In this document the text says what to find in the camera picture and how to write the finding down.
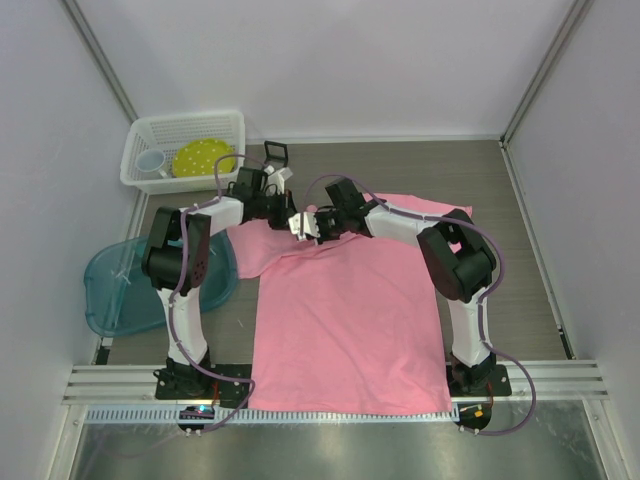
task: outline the white wall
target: white wall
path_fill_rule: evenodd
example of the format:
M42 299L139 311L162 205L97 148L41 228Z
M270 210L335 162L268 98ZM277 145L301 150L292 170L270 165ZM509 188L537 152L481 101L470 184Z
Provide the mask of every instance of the white wall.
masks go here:
M95 348L82 278L132 205L128 123L57 2L2 2L0 45L0 478L31 480Z
M250 138L498 135L571 0L80 0L140 116Z
M570 340L598 360L636 454L639 18L637 0L596 1L512 144Z

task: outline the robotic arm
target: robotic arm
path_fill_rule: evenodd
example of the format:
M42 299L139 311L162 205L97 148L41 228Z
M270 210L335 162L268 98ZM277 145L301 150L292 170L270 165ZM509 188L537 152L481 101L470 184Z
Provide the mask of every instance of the robotic arm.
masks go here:
M478 299L491 285L496 259L478 233L463 226L423 218L448 217L472 224L469 216L458 209L441 216L413 212L390 203L386 203L385 208L374 200L365 201L353 182L346 178L330 183L326 191L334 208L297 213L289 219L291 233L300 240L314 238L319 244L335 240L345 232L353 232L419 247L435 288L449 304L454 334L453 380L465 393L483 390L488 375L496 367L496 358L480 335ZM454 252L451 245L460 248ZM487 332L486 299L482 307L484 331Z
M266 142L267 161L270 157ZM285 181L291 177L285 156L282 168L269 164L258 170L239 169L237 181L229 186L216 204L187 216L189 258L186 279L173 306L174 326L182 347L206 370L211 370L209 349L202 334L199 287L208 264L209 237L252 219L266 219L273 229L290 230L299 240L315 239L318 244L336 240L345 232L368 237L386 237L414 245L422 251L436 289L448 302L453 324L454 342L450 385L452 393L485 396L489 377L495 373L496 358L484 345L478 325L478 298L491 284L496 260L482 237L464 226L425 221L423 214L365 201L353 182L341 178L330 183L327 193L333 207L310 213L298 213ZM179 284L182 248L179 209L162 207L156 213L143 258L143 272L165 308L168 318L169 296ZM462 210L444 217L472 223ZM459 244L457 252L452 244ZM484 331L487 331L486 301ZM158 370L156 398L204 398L211 394L211 380L194 369L169 335L166 368Z

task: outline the black mount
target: black mount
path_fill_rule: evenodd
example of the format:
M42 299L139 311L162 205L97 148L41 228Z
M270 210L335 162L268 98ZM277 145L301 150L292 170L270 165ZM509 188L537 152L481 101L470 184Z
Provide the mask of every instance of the black mount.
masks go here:
M274 162L282 163L282 168L289 165L289 150L286 144L264 142L265 165ZM240 167L235 182L229 184L226 196L240 200L243 204L242 223L254 218L266 219L274 230L287 230L288 220L298 213L293 203L293 195L287 190L284 193L269 191L267 172L255 168Z
M187 241L189 260L187 276L180 295L202 284L209 266L209 231L211 217L198 213L187 215ZM142 273L151 278L157 290L173 290L178 285L182 270L182 246L177 242L180 234L180 210L160 207L156 212L149 233L149 240L142 257Z
M471 223L463 210L455 209L445 218ZM491 285L496 258L482 236L461 225L438 222L417 236L422 256L434 286L445 298L469 303L473 295ZM460 244L457 252L452 244Z
M209 349L199 365L211 370ZM213 380L191 365L183 365L167 358L166 368L156 370L153 376L158 379L156 398L158 400L182 400L213 398Z
M507 368L496 364L496 356L493 353L473 367L467 367L453 355L450 358L451 365L447 366L447 381L452 397L508 397L511 395ZM458 402L460 421L456 423L474 430L482 430L491 420L492 403Z

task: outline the white plastic basket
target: white plastic basket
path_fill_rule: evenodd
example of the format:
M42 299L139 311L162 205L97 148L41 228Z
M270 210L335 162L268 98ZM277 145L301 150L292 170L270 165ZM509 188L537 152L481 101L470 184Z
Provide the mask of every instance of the white plastic basket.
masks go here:
M175 154L193 140L219 138L231 145L236 153L244 153L244 135L244 117L233 110L140 118L133 122L127 136L120 164L120 181L149 195L215 189L213 175L165 179L157 173L140 172L135 160L145 150L162 150L168 171L171 171ZM238 158L233 172L219 175L223 187L236 179L238 168L243 164L243 159Z

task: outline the pink cloth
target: pink cloth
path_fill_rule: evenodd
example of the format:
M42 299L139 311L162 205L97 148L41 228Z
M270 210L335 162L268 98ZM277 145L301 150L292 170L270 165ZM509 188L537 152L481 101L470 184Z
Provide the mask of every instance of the pink cloth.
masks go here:
M423 213L455 208L380 196ZM299 243L262 220L228 234L239 277L260 275L251 408L383 415L451 409L435 291L418 248L353 234L322 246Z

